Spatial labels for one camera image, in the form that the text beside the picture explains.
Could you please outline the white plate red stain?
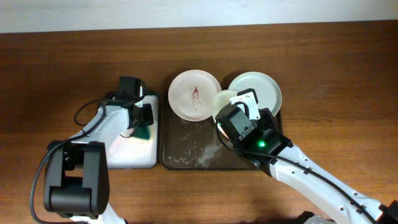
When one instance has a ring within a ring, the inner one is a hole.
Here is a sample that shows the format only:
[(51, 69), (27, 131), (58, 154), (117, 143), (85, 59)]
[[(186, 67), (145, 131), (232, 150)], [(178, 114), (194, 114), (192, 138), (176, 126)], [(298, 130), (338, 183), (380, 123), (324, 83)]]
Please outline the white plate red stain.
[(203, 121), (211, 117), (213, 98), (220, 91), (220, 83), (210, 73), (187, 70), (173, 79), (167, 98), (172, 111), (180, 118)]

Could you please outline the pale blue-grey plate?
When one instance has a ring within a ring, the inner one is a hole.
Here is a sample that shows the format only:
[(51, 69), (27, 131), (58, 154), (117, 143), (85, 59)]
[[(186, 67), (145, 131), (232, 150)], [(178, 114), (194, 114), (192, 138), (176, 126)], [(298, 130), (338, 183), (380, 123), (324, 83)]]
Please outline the pale blue-grey plate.
[(245, 72), (238, 75), (230, 84), (229, 90), (243, 91), (248, 88), (255, 90), (258, 108), (268, 108), (276, 116), (282, 106), (282, 93), (270, 76), (261, 72)]

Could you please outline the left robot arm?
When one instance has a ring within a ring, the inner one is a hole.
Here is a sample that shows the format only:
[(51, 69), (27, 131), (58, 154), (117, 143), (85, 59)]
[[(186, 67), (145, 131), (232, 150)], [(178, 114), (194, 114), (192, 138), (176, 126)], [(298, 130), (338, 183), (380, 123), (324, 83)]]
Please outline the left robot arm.
[(110, 169), (145, 169), (157, 161), (159, 97), (134, 77), (95, 100), (95, 117), (66, 140), (52, 141), (45, 170), (44, 207), (68, 223), (125, 223), (109, 204)]

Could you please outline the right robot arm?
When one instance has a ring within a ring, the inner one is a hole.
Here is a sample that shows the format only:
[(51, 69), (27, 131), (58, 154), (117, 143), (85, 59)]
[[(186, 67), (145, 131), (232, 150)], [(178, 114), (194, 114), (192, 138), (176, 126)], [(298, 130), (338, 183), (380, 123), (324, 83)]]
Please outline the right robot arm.
[(397, 201), (384, 205), (322, 169), (278, 132), (269, 110), (261, 111), (259, 121), (251, 121), (247, 109), (228, 104), (216, 122), (240, 159), (300, 192), (332, 222), (397, 223)]

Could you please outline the green yellow scrub sponge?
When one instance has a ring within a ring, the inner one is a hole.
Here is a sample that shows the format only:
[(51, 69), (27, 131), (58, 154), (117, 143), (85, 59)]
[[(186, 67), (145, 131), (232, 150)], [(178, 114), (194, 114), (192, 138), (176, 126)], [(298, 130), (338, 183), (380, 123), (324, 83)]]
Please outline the green yellow scrub sponge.
[(137, 126), (132, 136), (138, 139), (149, 140), (151, 136), (150, 126)]

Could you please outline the white-green plate red stain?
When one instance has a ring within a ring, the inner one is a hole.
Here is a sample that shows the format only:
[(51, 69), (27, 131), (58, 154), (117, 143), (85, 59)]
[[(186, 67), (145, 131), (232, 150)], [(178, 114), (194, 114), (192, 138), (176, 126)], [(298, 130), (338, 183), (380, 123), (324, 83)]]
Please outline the white-green plate red stain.
[(222, 90), (217, 93), (212, 102), (211, 114), (213, 121), (216, 123), (216, 116), (226, 105), (231, 103), (230, 98), (237, 96), (236, 90)]

